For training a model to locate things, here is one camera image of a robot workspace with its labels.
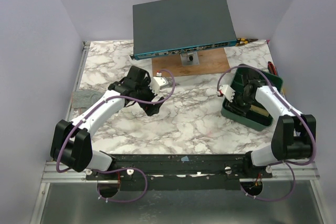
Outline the black underwear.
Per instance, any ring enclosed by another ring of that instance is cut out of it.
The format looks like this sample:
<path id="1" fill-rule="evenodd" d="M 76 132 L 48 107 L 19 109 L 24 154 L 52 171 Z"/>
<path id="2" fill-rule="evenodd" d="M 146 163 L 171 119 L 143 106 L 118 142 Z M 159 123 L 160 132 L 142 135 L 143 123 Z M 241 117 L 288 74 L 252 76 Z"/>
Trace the black underwear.
<path id="1" fill-rule="evenodd" d="M 250 104 L 241 106 L 236 103 L 229 103 L 227 105 L 227 110 L 231 111 L 231 113 L 245 117 L 247 112 L 250 110 Z"/>

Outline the grey striped underwear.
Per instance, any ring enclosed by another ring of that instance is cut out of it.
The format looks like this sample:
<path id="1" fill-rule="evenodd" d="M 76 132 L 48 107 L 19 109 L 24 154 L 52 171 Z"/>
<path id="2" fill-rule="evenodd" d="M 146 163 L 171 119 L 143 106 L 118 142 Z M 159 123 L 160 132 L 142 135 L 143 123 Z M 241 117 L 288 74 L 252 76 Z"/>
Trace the grey striped underwear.
<path id="1" fill-rule="evenodd" d="M 87 109 L 99 101 L 103 93 L 95 90 L 77 90 L 71 95 L 71 107 L 73 109 Z"/>

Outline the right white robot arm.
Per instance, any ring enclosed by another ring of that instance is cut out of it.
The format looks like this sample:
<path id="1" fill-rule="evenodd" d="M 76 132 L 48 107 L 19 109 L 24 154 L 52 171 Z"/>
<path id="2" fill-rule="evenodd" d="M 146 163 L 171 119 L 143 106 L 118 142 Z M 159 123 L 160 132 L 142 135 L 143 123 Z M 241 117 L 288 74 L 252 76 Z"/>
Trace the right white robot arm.
<path id="1" fill-rule="evenodd" d="M 289 159 L 312 159 L 316 153 L 316 119 L 291 106 L 266 76 L 249 70 L 242 74 L 240 90 L 232 107 L 237 114 L 262 124 L 271 117 L 276 123 L 270 144 L 250 153 L 250 160 L 241 165 L 249 178 L 260 172 L 261 166 Z"/>

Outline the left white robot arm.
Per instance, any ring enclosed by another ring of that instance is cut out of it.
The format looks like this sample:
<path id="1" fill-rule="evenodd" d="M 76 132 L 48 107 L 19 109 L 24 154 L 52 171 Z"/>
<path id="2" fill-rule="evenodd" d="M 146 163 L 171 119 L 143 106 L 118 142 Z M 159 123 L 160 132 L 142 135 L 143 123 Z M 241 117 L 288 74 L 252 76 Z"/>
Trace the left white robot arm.
<path id="1" fill-rule="evenodd" d="M 132 66 L 126 77 L 110 84 L 102 97 L 83 114 L 71 121 L 59 121 L 50 150 L 51 157 L 56 161 L 56 170 L 62 173 L 60 165 L 64 164 L 67 170 L 98 170 L 104 179 L 112 179 L 117 171 L 114 158 L 93 150 L 92 137 L 108 119 L 130 102 L 138 103 L 147 116 L 157 114 L 164 98 L 158 101 L 154 101 L 154 98 L 167 84 L 167 79 L 160 73 L 151 77 L 146 70 Z"/>

